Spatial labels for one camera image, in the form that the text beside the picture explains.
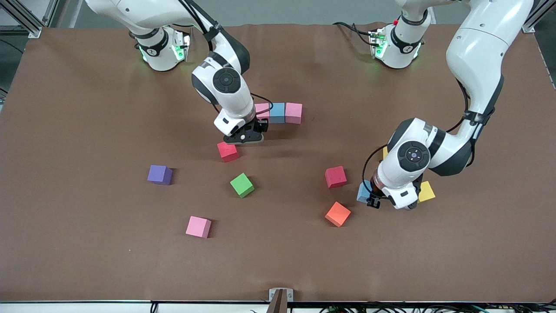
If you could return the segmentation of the base connector box green light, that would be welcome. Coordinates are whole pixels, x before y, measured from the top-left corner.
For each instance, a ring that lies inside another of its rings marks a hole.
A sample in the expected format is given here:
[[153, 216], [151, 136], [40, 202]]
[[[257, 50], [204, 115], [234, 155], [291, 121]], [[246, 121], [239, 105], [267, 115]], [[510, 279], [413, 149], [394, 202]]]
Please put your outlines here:
[[191, 36], [189, 33], [174, 30], [172, 49], [178, 62], [187, 59]]
[[386, 27], [370, 30], [368, 37], [373, 59], [381, 59], [388, 46]]

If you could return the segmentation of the crimson foam cube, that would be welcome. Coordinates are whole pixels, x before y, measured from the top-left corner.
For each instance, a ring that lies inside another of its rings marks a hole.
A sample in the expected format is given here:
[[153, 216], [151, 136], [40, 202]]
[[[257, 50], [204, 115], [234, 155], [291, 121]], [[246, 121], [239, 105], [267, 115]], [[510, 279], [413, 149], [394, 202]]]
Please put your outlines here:
[[327, 168], [325, 171], [325, 179], [329, 189], [345, 186], [348, 183], [343, 166]]

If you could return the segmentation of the red foam cube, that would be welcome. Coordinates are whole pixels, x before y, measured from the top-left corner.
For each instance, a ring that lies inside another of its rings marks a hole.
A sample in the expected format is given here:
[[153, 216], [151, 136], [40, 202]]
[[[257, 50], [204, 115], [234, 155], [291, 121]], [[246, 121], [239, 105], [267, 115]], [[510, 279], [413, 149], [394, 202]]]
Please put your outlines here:
[[232, 162], [240, 158], [240, 154], [236, 145], [227, 144], [224, 141], [217, 144], [218, 152], [220, 153], [220, 158], [224, 163]]

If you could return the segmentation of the brown table mat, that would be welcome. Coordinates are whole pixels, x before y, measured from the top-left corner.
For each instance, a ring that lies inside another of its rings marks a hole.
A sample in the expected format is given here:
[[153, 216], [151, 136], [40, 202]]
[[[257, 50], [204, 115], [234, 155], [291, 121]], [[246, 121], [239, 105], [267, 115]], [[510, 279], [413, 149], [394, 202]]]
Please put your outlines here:
[[[415, 210], [356, 200], [368, 155], [399, 123], [441, 129], [464, 110], [445, 61], [456, 25], [433, 25], [413, 65], [387, 69], [337, 26], [230, 27], [254, 93], [303, 105], [224, 163], [216, 111], [186, 63], [150, 69], [124, 29], [46, 29], [28, 41], [0, 113], [0, 301], [549, 302], [556, 298], [556, 90], [536, 38], [503, 60], [472, 166], [425, 173]], [[151, 165], [170, 186], [147, 182]], [[347, 184], [329, 189], [327, 168]], [[240, 198], [230, 181], [255, 190]], [[343, 226], [332, 204], [351, 210]], [[189, 236], [191, 216], [211, 220]]]

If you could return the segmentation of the aluminium frame post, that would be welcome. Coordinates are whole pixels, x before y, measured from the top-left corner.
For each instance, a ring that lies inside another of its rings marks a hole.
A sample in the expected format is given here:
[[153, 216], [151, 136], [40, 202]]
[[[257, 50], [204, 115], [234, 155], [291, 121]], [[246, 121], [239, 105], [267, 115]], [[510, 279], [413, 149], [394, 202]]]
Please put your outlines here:
[[0, 0], [0, 33], [27, 33], [39, 38], [43, 28], [54, 25], [62, 0]]
[[522, 26], [524, 33], [534, 33], [534, 26], [556, 8], [556, 0], [533, 0], [533, 6]]

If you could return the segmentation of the green foam cube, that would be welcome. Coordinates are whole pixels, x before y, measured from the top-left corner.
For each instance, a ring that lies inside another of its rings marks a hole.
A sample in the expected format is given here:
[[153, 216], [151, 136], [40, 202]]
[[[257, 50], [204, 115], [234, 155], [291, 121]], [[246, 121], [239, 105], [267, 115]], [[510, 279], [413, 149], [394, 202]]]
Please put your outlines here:
[[241, 173], [236, 178], [232, 179], [230, 184], [240, 198], [245, 198], [255, 190], [254, 184], [245, 173]]

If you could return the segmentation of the purple foam cube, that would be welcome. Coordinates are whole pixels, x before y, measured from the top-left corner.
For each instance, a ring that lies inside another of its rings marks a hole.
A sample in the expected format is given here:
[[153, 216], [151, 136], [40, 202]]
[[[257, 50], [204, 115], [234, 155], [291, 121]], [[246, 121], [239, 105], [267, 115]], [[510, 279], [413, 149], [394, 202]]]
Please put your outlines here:
[[151, 165], [147, 176], [147, 182], [170, 186], [172, 183], [173, 170], [168, 166]]

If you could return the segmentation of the orange foam cube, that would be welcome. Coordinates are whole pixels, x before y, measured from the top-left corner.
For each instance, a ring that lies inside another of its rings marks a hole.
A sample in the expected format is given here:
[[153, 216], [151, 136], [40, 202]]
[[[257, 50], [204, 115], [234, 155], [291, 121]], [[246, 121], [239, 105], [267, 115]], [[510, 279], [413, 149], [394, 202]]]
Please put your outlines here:
[[332, 204], [331, 208], [326, 212], [325, 219], [334, 226], [341, 227], [349, 218], [351, 210], [346, 208], [339, 202]]

